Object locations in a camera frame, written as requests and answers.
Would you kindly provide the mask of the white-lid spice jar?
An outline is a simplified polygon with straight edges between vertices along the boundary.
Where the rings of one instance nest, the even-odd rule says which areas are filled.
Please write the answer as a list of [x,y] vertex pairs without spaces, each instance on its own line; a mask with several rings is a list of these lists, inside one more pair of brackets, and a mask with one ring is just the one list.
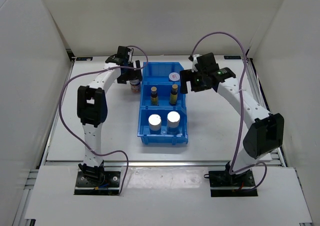
[[130,80],[129,84],[133,93],[139,93],[141,91],[141,81],[139,79]]
[[171,72],[168,75],[168,79],[170,82],[179,82],[180,81],[180,74],[178,72]]

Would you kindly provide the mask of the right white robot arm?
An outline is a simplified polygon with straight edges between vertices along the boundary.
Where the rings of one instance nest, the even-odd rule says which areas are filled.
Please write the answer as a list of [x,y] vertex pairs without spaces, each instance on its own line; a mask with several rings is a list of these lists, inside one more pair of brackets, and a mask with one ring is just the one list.
[[224,174],[226,183],[236,186],[243,179],[242,173],[256,165],[264,155],[282,146],[284,117],[280,113],[271,113],[243,90],[236,74],[228,67],[220,68],[213,53],[191,55],[188,59],[192,68],[180,72],[180,93],[188,93],[188,83],[193,92],[213,89],[230,103],[240,115],[241,124],[248,129],[237,142],[243,148],[236,150]]

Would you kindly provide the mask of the gold-cap yellow bottle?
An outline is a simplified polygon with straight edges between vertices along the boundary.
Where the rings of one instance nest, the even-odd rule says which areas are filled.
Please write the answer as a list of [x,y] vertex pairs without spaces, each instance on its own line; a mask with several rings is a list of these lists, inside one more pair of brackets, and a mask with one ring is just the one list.
[[158,91],[155,86],[152,86],[150,89],[150,104],[152,106],[158,106],[159,105],[159,98],[158,98]]
[[173,84],[170,91],[169,103],[174,106],[177,104],[178,100],[178,85]]

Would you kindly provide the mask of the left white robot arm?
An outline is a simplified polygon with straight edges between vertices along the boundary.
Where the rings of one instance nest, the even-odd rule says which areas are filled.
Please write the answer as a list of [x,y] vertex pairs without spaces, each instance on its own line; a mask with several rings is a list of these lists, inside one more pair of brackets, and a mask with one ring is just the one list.
[[133,49],[119,46],[117,53],[109,56],[103,69],[87,86],[77,90],[77,116],[84,132],[85,155],[79,169],[93,186],[100,186],[105,180],[103,157],[101,156],[101,132],[107,119],[106,93],[116,81],[141,81],[140,62],[132,62]]

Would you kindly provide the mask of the silver-cap shaker bottle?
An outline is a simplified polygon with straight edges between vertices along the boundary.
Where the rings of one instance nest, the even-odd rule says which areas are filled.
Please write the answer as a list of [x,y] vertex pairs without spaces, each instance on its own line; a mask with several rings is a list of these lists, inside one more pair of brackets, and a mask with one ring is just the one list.
[[158,114],[151,114],[148,118],[149,129],[151,131],[160,131],[162,127],[162,118]]
[[179,131],[181,116],[177,111],[170,111],[167,114],[167,133],[176,135]]

